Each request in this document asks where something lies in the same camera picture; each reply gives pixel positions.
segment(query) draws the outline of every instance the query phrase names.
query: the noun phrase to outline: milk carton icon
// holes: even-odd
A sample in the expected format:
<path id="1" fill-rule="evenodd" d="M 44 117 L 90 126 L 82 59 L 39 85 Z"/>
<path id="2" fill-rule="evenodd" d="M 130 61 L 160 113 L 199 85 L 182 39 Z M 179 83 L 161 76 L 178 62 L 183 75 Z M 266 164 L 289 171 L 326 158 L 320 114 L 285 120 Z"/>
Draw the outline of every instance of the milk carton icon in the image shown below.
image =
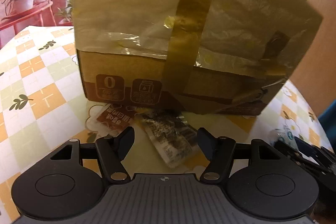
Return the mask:
<path id="1" fill-rule="evenodd" d="M 141 81 L 139 85 L 140 92 L 153 92 L 153 82 L 152 81 Z"/>

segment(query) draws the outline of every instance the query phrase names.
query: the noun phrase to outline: checkered tablecloth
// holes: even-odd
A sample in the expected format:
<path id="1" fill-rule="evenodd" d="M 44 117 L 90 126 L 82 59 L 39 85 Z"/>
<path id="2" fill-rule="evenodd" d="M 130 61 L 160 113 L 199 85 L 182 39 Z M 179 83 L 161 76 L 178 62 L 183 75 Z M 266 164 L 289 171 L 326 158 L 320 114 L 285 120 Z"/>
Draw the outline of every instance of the checkered tablecloth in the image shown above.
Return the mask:
<path id="1" fill-rule="evenodd" d="M 93 142 L 103 136 L 88 124 L 103 103 L 90 102 L 78 71 L 72 27 L 29 26 L 0 50 L 0 224 L 19 214 L 11 200 L 16 177 L 70 138 Z M 237 142 L 268 134 L 284 125 L 294 135 L 332 149 L 309 105 L 288 81 L 260 116 L 184 113 L 194 127 Z M 146 133 L 135 123 L 135 144 L 123 161 L 130 175 L 183 173 L 200 175 L 208 161 L 199 152 L 175 169 L 159 157 Z M 94 160 L 84 166 L 98 172 Z"/>

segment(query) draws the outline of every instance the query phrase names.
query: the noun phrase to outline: white flower pot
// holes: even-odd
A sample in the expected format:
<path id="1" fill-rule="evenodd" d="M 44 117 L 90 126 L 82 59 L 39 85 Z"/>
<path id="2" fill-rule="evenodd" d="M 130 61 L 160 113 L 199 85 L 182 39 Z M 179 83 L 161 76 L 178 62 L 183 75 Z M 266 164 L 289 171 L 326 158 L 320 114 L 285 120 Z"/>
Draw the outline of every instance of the white flower pot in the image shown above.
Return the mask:
<path id="1" fill-rule="evenodd" d="M 15 0 L 13 10 L 19 14 L 33 8 L 34 0 Z"/>

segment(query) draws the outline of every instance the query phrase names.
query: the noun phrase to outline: orange wall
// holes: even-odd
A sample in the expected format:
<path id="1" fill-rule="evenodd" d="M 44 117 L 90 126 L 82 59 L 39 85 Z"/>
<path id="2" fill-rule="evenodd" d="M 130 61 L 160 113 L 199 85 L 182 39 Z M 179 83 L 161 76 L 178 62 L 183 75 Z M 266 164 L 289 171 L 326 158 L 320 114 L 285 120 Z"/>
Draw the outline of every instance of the orange wall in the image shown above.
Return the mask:
<path id="1" fill-rule="evenodd" d="M 324 19 L 290 80 L 316 115 L 336 99 L 336 0 L 309 0 Z"/>

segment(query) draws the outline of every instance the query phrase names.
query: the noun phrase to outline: brown cardboard box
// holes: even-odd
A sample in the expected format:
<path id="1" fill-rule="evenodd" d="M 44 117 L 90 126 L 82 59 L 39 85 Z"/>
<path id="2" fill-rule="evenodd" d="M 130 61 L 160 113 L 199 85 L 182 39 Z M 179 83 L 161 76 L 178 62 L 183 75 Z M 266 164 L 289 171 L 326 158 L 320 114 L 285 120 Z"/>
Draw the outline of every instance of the brown cardboard box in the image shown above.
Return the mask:
<path id="1" fill-rule="evenodd" d="M 75 0 L 89 100 L 258 115 L 310 46 L 306 0 Z"/>

